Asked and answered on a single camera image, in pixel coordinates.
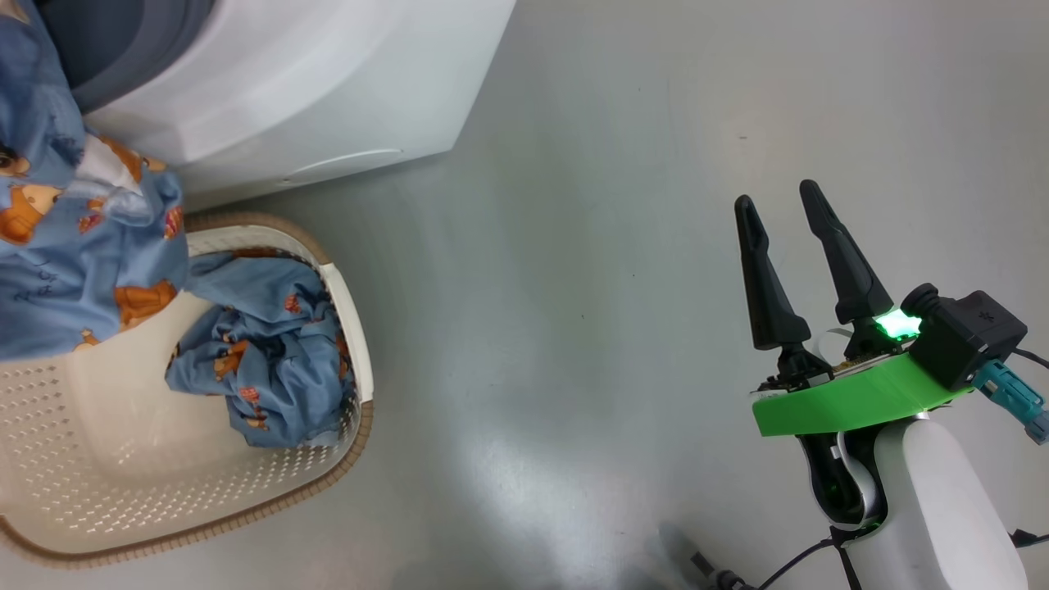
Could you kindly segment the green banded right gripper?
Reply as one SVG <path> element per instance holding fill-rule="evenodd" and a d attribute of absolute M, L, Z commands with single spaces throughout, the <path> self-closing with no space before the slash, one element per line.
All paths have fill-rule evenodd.
<path fill-rule="evenodd" d="M 841 325 L 876 318 L 894 305 L 884 285 L 845 224 L 839 219 L 814 180 L 799 184 L 806 219 L 825 249 L 837 295 L 835 315 Z M 794 312 L 769 256 L 770 239 L 756 204 L 741 195 L 733 205 L 738 257 L 753 347 L 802 347 L 811 336 L 808 322 Z M 948 391 L 918 366 L 907 352 L 843 363 L 834 379 L 791 393 L 754 393 L 752 415 L 761 436 L 802 436 L 863 429 L 944 406 L 971 392 Z"/>

